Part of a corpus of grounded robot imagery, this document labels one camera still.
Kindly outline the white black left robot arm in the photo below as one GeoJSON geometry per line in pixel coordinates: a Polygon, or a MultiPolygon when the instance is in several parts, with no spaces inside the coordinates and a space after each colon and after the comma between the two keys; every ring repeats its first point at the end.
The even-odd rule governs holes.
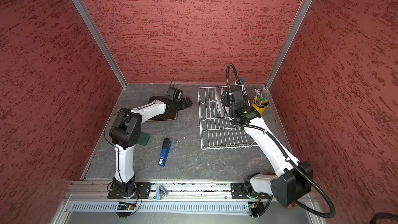
{"type": "Polygon", "coordinates": [[[110,128],[108,142],[115,149],[116,169],[110,185],[108,197],[130,199],[138,196],[135,184],[133,157],[135,145],[142,137],[142,124],[162,114],[177,113],[190,108],[193,102],[189,97],[168,100],[162,98],[138,108],[122,108],[110,128]]]}

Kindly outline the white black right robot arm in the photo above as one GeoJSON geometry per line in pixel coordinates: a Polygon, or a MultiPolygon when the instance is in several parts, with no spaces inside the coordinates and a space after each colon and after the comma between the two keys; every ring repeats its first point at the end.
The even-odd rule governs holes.
{"type": "Polygon", "coordinates": [[[308,194],[311,183],[302,176],[298,167],[310,179],[313,168],[308,162],[301,163],[273,135],[261,114],[248,105],[248,96],[238,85],[231,86],[232,92],[225,87],[216,94],[219,112],[228,116],[232,125],[239,126],[260,147],[274,169],[275,176],[258,174],[249,179],[248,190],[255,193],[273,195],[283,206],[287,207],[302,196],[308,194]]]}

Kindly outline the dark square plate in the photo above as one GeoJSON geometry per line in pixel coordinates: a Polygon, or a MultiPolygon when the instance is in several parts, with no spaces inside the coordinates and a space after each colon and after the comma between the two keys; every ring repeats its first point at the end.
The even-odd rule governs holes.
{"type": "Polygon", "coordinates": [[[161,96],[152,96],[148,100],[149,106],[145,108],[143,119],[145,121],[171,121],[177,119],[175,104],[164,100],[161,96]]]}

